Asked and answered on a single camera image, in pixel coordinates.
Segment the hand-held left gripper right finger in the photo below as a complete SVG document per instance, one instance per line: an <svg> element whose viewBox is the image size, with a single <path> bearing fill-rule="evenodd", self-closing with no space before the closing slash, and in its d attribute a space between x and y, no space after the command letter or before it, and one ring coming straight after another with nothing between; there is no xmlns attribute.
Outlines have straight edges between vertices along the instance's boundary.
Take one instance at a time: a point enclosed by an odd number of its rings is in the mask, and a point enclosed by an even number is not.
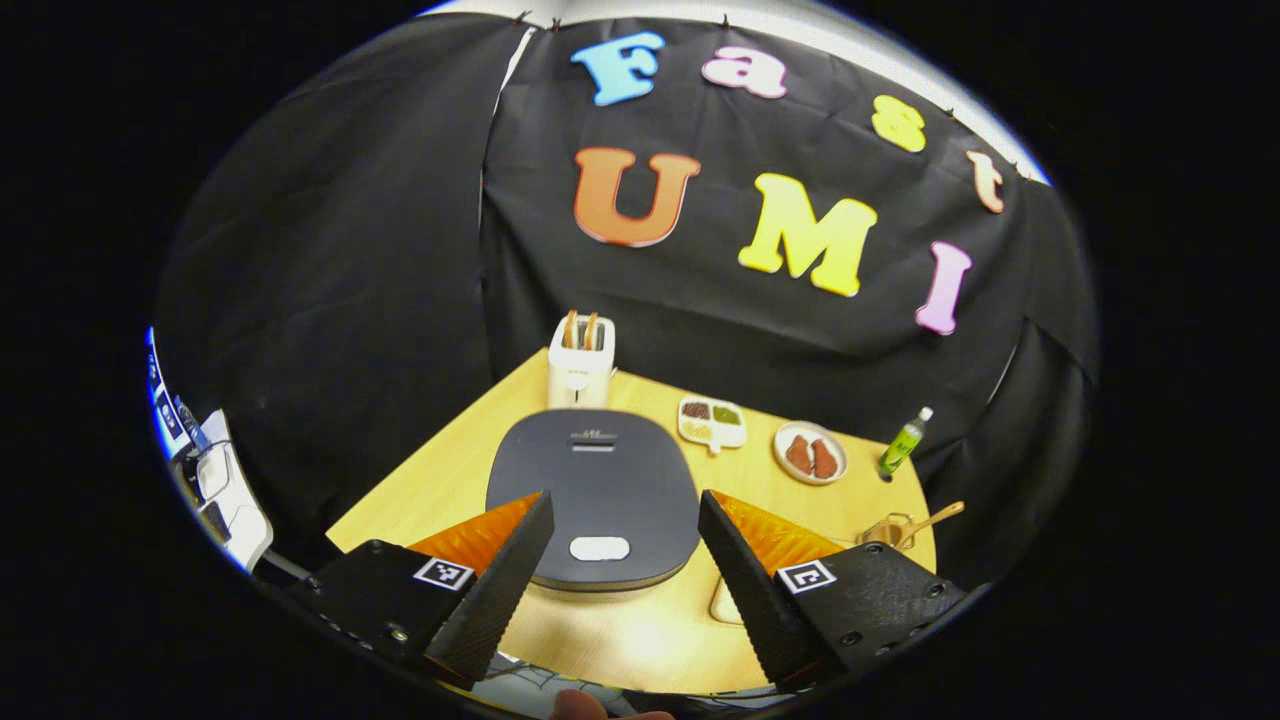
<svg viewBox="0 0 1280 720"><path fill-rule="evenodd" d="M716 489L701 495L698 530L780 692L877 671L969 606L890 544L842 548Z"/></svg>

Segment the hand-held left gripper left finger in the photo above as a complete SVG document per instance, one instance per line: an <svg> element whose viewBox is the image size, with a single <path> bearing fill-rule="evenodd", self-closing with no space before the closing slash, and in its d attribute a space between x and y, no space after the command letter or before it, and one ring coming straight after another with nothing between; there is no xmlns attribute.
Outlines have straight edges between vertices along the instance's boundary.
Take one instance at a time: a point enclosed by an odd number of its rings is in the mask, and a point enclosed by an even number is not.
<svg viewBox="0 0 1280 720"><path fill-rule="evenodd" d="M285 591L285 601L357 648L471 689L556 529L535 492L408 547L369 539Z"/></svg>

